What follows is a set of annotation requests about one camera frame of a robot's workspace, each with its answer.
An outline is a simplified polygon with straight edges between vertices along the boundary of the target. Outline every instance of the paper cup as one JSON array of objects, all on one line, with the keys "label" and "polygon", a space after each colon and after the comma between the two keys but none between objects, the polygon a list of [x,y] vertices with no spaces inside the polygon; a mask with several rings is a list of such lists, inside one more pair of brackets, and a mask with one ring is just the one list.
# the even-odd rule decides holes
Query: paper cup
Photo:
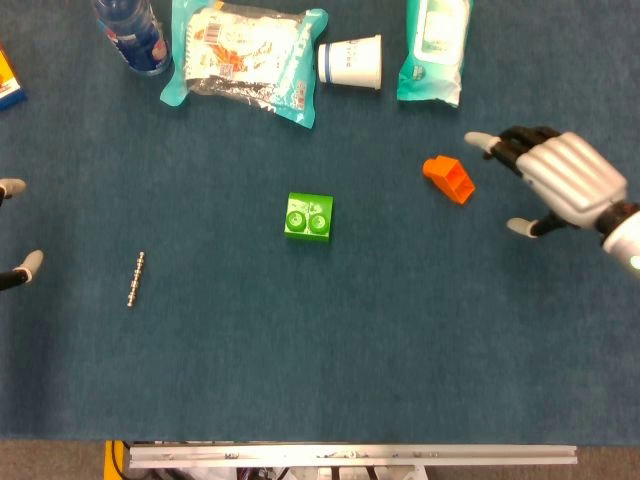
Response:
[{"label": "paper cup", "polygon": [[318,76],[323,83],[380,90],[382,36],[320,45]]}]

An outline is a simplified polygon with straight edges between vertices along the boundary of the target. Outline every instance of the yellow object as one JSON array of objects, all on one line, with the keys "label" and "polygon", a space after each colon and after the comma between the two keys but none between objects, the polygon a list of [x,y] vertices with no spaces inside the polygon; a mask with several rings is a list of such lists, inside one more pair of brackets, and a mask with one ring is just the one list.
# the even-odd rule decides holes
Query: yellow object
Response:
[{"label": "yellow object", "polygon": [[104,444],[104,480],[122,480],[115,468],[111,455],[111,444],[114,443],[114,454],[120,471],[124,469],[124,444],[119,440],[108,440]]},{"label": "yellow object", "polygon": [[422,173],[433,180],[447,197],[460,205],[464,205],[476,189],[466,170],[455,158],[444,155],[430,158],[424,162]]},{"label": "yellow object", "polygon": [[7,54],[0,45],[0,110],[25,98],[24,90],[11,70]]}]

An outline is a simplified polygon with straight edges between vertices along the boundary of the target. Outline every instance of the orange plastic piece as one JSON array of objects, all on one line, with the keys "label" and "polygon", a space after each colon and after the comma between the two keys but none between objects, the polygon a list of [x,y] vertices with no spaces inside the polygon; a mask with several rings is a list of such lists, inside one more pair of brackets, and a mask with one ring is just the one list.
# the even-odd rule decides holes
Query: orange plastic piece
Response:
[{"label": "orange plastic piece", "polygon": [[460,205],[464,205],[476,189],[460,161],[455,158],[444,155],[429,158],[422,166],[422,173],[433,180],[447,197]]}]

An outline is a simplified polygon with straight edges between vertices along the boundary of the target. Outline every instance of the wire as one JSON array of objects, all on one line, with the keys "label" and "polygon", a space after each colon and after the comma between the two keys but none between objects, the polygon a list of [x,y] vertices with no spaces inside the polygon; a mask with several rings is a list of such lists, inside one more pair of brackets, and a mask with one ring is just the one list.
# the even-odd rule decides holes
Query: wire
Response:
[{"label": "wire", "polygon": [[113,463],[113,468],[116,471],[116,473],[118,474],[118,476],[122,480],[143,480],[143,479],[147,478],[149,476],[150,472],[145,473],[141,477],[129,477],[129,476],[125,475],[124,473],[122,473],[122,470],[120,470],[120,467],[118,466],[118,462],[116,461],[116,447],[115,447],[115,444],[116,444],[116,442],[114,440],[111,440],[111,462]]},{"label": "wire", "polygon": [[169,477],[171,477],[171,480],[193,480],[193,477],[191,475],[181,472],[180,470],[175,468],[167,468],[164,470],[164,473],[169,475]]},{"label": "wire", "polygon": [[284,476],[289,472],[289,467],[285,468],[284,470],[282,470],[280,472],[280,475],[278,475],[278,480],[282,480],[284,478]]},{"label": "wire", "polygon": [[369,475],[369,480],[378,480],[378,475],[376,474],[375,468],[367,467],[367,474]]}]

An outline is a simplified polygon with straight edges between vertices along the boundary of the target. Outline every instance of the plastic wrapper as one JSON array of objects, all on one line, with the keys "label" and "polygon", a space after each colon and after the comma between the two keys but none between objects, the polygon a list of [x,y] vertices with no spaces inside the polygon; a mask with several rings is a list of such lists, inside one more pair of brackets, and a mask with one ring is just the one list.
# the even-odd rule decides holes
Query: plastic wrapper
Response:
[{"label": "plastic wrapper", "polygon": [[443,100],[457,107],[473,0],[408,0],[409,56],[398,100]]},{"label": "plastic wrapper", "polygon": [[314,41],[321,9],[289,15],[215,0],[173,0],[175,72],[162,92],[177,106],[189,91],[224,95],[313,126]]}]

